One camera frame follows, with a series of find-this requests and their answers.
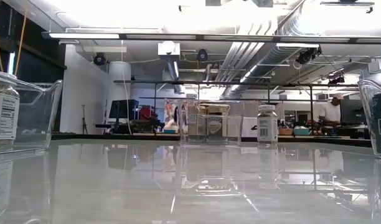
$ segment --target glass table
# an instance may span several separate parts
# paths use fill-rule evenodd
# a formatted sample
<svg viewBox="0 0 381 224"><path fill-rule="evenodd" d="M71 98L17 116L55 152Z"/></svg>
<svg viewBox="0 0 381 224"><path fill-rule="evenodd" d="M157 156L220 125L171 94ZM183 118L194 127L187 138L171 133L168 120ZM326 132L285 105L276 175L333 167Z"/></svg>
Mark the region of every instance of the glass table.
<svg viewBox="0 0 381 224"><path fill-rule="evenodd" d="M372 149L64 140L0 155L0 223L381 223Z"/></svg>

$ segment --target ceiling beam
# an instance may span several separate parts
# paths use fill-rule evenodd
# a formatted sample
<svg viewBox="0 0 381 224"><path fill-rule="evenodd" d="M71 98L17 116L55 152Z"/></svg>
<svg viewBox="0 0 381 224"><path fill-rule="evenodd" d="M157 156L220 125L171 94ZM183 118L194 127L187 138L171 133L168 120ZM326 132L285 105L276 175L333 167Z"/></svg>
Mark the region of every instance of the ceiling beam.
<svg viewBox="0 0 381 224"><path fill-rule="evenodd" d="M155 40L155 41L203 41L203 42L262 42L291 44L360 44L381 45L381 37L323 37L323 36L269 36L269 35L227 35L227 34L106 34L106 33L53 33L43 32L46 39L85 40Z"/></svg>

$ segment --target glass jar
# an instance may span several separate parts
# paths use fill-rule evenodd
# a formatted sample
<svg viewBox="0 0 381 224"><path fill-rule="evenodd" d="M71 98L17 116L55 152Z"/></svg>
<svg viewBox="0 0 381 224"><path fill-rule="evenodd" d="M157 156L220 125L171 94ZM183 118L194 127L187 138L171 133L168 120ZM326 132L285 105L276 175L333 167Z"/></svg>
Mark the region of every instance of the glass jar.
<svg viewBox="0 0 381 224"><path fill-rule="evenodd" d="M270 146L274 142L278 142L278 115L275 113L275 106L261 105L258 107L257 126L259 144Z"/></svg>
<svg viewBox="0 0 381 224"><path fill-rule="evenodd" d="M15 78L14 75L1 74ZM16 138L20 97L15 86L14 82L0 76L0 146L11 146Z"/></svg>

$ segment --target bottle label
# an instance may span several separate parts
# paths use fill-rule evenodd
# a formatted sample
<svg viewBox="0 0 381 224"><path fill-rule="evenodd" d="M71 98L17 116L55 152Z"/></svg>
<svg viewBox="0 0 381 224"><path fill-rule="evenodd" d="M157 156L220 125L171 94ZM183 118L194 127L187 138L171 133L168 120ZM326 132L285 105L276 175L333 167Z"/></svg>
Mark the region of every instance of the bottle label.
<svg viewBox="0 0 381 224"><path fill-rule="evenodd" d="M276 118L258 119L258 141L278 141L278 120Z"/></svg>
<svg viewBox="0 0 381 224"><path fill-rule="evenodd" d="M15 139L19 98L0 94L0 139Z"/></svg>

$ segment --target white wall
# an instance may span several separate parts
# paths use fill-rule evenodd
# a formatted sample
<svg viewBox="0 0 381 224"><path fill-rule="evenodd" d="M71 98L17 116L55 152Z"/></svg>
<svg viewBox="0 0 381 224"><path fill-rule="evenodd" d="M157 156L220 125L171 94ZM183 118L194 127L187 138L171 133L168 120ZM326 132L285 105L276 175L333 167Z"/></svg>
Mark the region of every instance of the white wall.
<svg viewBox="0 0 381 224"><path fill-rule="evenodd" d="M60 131L82 133L82 105L85 105L88 133L101 134L95 124L103 122L108 74L76 53L73 45L66 46L65 65Z"/></svg>

